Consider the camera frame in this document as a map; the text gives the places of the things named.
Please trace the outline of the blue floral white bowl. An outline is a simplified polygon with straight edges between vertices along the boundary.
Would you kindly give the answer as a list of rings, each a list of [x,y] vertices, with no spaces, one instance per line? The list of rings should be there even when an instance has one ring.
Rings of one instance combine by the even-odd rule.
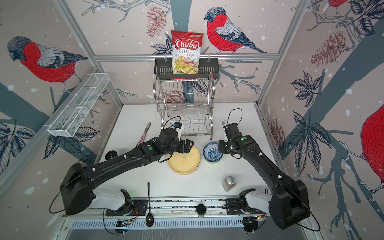
[[[210,163],[218,162],[223,154],[219,152],[219,143],[211,142],[205,145],[203,148],[203,156]]]

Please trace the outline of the yellow cream plate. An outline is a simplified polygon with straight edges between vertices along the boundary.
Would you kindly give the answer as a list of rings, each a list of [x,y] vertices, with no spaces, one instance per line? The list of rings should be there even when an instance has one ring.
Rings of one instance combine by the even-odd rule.
[[[196,146],[193,146],[188,154],[174,153],[167,162],[175,173],[187,175],[197,169],[200,161],[200,152]]]

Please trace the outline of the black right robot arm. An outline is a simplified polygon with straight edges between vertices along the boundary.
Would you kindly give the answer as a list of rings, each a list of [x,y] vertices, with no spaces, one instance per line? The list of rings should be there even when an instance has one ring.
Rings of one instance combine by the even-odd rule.
[[[301,180],[293,180],[281,171],[250,136],[243,136],[237,123],[224,126],[227,141],[219,141],[219,152],[248,161],[266,182],[272,197],[268,214],[282,230],[311,216],[308,189]]]

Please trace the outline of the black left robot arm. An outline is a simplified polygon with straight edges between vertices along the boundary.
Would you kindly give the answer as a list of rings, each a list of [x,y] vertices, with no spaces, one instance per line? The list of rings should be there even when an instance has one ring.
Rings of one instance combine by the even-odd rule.
[[[187,154],[195,142],[181,140],[177,130],[163,129],[158,137],[139,144],[131,151],[95,165],[72,165],[60,186],[66,215],[75,215],[87,209],[96,199],[93,190],[104,182],[135,168],[159,162],[162,156]]]

